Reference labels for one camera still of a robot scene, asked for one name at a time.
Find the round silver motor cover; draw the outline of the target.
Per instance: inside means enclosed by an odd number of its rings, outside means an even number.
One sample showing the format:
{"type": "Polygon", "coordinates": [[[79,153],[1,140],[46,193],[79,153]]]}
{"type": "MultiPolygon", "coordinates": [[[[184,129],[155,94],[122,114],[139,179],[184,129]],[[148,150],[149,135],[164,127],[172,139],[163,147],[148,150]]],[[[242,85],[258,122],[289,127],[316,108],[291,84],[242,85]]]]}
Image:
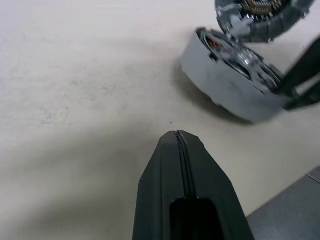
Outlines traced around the round silver motor cover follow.
{"type": "Polygon", "coordinates": [[[305,18],[315,0],[215,0],[216,19],[229,39],[269,43],[305,18]]]}

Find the silver motor housing copper windings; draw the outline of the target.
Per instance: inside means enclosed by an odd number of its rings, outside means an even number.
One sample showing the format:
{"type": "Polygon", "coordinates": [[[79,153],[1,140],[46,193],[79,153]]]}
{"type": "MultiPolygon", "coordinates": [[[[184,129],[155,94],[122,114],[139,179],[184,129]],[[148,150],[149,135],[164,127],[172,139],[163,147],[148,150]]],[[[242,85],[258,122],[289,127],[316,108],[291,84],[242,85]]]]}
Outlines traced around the silver motor housing copper windings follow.
{"type": "Polygon", "coordinates": [[[272,92],[282,78],[277,68],[213,29],[195,30],[181,57],[181,68],[213,103],[247,122],[268,121],[291,100],[272,92]]]}

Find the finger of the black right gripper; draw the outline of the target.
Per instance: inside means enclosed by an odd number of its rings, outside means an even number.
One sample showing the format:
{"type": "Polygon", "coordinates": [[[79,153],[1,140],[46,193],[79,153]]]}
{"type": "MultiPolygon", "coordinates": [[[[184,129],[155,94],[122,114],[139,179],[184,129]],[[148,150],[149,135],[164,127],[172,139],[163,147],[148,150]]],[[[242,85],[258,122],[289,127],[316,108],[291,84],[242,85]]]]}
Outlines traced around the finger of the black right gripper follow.
{"type": "Polygon", "coordinates": [[[271,90],[277,97],[299,97],[297,87],[320,74],[320,36],[304,51],[286,72],[280,84],[271,90]]]}
{"type": "Polygon", "coordinates": [[[286,111],[293,111],[300,108],[310,107],[320,103],[320,72],[307,81],[314,84],[304,90],[302,94],[298,93],[295,87],[291,91],[292,100],[284,107],[286,111]]]}

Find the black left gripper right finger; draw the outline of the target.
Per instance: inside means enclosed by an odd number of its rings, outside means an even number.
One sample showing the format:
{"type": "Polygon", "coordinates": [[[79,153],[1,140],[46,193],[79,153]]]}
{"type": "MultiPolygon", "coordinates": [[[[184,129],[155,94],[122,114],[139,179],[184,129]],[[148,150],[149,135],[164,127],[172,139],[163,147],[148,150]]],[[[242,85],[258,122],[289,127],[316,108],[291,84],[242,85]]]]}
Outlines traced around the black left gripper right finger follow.
{"type": "Polygon", "coordinates": [[[178,131],[188,153],[195,195],[213,205],[211,230],[220,225],[221,240],[255,240],[235,189],[199,137],[178,131]]]}

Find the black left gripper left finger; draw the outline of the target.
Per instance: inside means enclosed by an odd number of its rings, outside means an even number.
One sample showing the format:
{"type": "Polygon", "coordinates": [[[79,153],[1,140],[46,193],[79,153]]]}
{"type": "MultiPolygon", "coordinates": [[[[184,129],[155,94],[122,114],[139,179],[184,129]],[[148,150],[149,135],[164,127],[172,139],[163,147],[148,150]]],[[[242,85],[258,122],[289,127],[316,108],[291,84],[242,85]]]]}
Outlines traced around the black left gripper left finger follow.
{"type": "Polygon", "coordinates": [[[193,174],[182,131],[163,135],[138,184],[132,240],[181,240],[193,174]]]}

